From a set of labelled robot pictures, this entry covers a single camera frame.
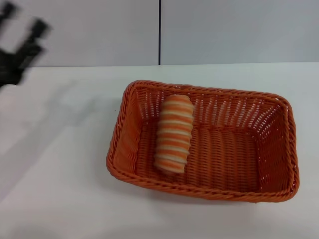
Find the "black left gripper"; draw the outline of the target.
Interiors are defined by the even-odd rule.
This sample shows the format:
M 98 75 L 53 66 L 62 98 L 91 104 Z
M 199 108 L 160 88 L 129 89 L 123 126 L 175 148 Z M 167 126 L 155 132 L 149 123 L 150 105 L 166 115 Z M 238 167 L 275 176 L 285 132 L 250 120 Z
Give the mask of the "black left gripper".
M 7 22 L 18 12 L 18 6 L 11 1 L 4 1 L 0 5 L 0 38 L 3 37 Z M 36 18 L 31 24 L 28 36 L 23 40 L 15 53 L 0 49 L 0 84 L 18 85 L 23 72 L 43 52 L 38 43 L 51 27 L 41 18 Z

